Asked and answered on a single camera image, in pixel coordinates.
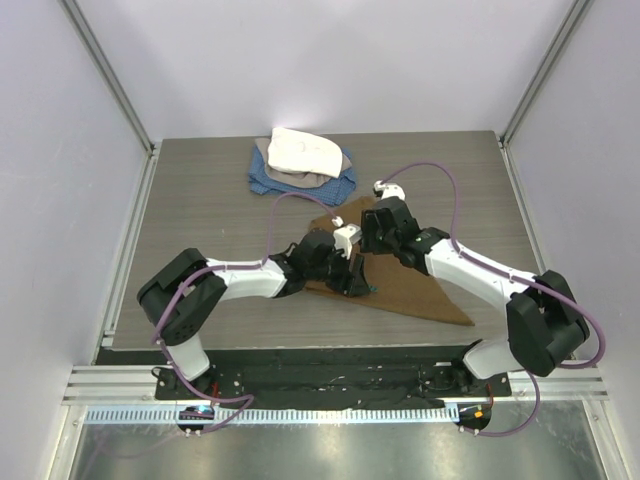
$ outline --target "white wall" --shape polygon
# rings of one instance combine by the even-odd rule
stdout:
[[[0,476],[34,480],[91,360],[144,154],[58,3],[0,10]]]
[[[572,0],[81,0],[149,134],[502,131]]]
[[[512,152],[548,265],[604,324],[602,369],[638,458],[640,3],[593,3]]]

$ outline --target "brown cloth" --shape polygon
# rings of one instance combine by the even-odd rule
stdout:
[[[375,201],[373,197],[360,197],[336,209],[336,214],[342,217],[345,224],[360,225],[362,210],[370,208]],[[325,215],[311,222],[309,230],[314,228],[332,232],[336,227],[331,223],[331,217]],[[355,253],[359,253],[359,246],[355,246]],[[377,289],[375,292],[365,297],[348,298],[319,282],[307,282],[307,291],[426,320],[474,325],[471,319],[449,300],[433,277],[426,277],[416,270],[403,267],[393,255],[363,255],[364,275],[369,285]]]

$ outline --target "white cloth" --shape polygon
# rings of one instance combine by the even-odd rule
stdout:
[[[271,132],[268,163],[284,173],[317,173],[333,178],[342,170],[342,150],[326,138],[276,127]]]

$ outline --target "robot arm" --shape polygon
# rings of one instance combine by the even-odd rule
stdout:
[[[446,232],[420,229],[398,185],[376,184],[374,191],[381,200],[362,213],[361,252],[393,254],[406,267],[473,293],[506,319],[508,339],[478,342],[466,351],[462,361],[473,377],[522,369],[547,376],[589,338],[580,314],[513,280],[537,282],[573,300],[561,275],[515,270],[455,244]]]
[[[197,249],[189,248],[140,289],[138,303],[157,326],[180,284],[194,272],[210,269],[188,287],[160,335],[176,366],[188,381],[193,381],[210,368],[198,332],[219,302],[286,297],[302,290],[308,280],[324,281],[346,296],[367,295],[370,290],[364,278],[363,258],[351,255],[359,234],[356,225],[343,226],[333,234],[314,230],[300,244],[291,244],[265,261],[253,262],[207,259]]]
[[[347,225],[333,234],[311,231],[300,244],[292,244],[264,262],[221,262],[187,249],[150,280],[138,293],[138,302],[157,325],[186,278],[206,267],[215,270],[189,287],[161,332],[186,379],[197,379],[210,367],[198,331],[220,301],[248,296],[281,298],[299,292],[308,280],[323,281],[346,296],[369,294],[364,259],[352,255],[356,243],[362,253],[393,254],[406,267],[464,288],[506,319],[508,339],[476,342],[458,359],[463,381],[522,369],[547,376],[589,337],[586,322],[577,312],[512,281],[512,277],[535,281],[573,299],[561,275],[548,271],[536,276],[514,270],[457,245],[489,267],[482,268],[461,255],[446,232],[434,227],[421,229],[400,187],[377,185],[376,190],[382,198],[362,213],[361,228]]]

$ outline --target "pile of cloths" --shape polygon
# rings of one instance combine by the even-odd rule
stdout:
[[[341,205],[355,190],[356,175],[350,152],[342,148],[336,158],[334,147],[339,148],[315,135],[274,128],[271,138],[255,140],[249,188],[259,195],[301,192],[326,205]]]

